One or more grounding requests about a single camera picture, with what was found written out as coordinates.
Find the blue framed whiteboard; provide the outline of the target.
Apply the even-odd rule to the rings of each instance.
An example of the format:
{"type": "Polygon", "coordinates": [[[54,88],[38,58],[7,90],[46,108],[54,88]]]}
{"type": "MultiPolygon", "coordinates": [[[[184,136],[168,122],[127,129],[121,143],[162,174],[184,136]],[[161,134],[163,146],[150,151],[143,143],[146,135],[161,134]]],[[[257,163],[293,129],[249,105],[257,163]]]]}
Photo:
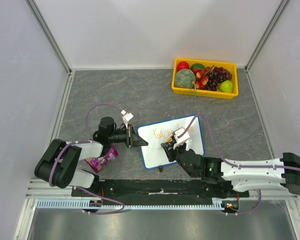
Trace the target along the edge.
{"type": "MultiPolygon", "coordinates": [[[[173,131],[179,128],[186,128],[191,122],[193,115],[178,117],[165,121],[142,125],[137,128],[137,134],[148,142],[147,146],[141,147],[141,153],[146,169],[153,169],[159,166],[170,165],[161,144],[172,135],[173,131]]],[[[188,130],[190,139],[187,148],[195,151],[196,154],[205,154],[205,144],[202,134],[201,122],[198,118],[194,120],[188,130]]]]}

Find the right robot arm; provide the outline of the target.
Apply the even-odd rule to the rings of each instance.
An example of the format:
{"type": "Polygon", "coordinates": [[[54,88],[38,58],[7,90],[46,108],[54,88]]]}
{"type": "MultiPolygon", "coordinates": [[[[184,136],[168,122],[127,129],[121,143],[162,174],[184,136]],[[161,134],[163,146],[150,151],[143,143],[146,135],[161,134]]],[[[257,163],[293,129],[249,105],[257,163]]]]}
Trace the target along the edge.
{"type": "Polygon", "coordinates": [[[202,156],[186,146],[161,144],[170,162],[176,161],[190,177],[216,185],[225,197],[235,192],[281,189],[300,196],[300,156],[294,153],[263,161],[236,161],[202,156]]]}

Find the white orange marker pen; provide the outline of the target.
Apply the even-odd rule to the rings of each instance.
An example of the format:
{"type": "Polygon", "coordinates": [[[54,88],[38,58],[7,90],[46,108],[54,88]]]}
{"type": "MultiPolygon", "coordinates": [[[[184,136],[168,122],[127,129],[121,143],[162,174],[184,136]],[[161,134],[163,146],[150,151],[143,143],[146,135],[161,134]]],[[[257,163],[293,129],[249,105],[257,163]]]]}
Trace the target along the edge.
{"type": "Polygon", "coordinates": [[[169,147],[170,142],[173,140],[172,136],[170,136],[164,143],[161,144],[162,147],[169,147]]]}

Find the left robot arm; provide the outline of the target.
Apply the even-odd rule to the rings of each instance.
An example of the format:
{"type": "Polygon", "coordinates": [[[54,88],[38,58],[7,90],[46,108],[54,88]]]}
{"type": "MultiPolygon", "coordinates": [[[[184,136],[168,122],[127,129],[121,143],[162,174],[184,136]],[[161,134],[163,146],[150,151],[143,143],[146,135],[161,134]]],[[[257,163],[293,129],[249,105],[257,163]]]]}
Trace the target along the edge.
{"type": "Polygon", "coordinates": [[[117,128],[113,118],[103,117],[91,140],[66,142],[54,139],[36,165],[34,175],[51,187],[79,186],[89,197],[94,197],[99,193],[100,185],[94,181],[94,174],[78,169],[78,163],[85,161],[98,173],[118,157],[114,144],[121,143],[128,148],[149,145],[131,124],[117,128]]]}

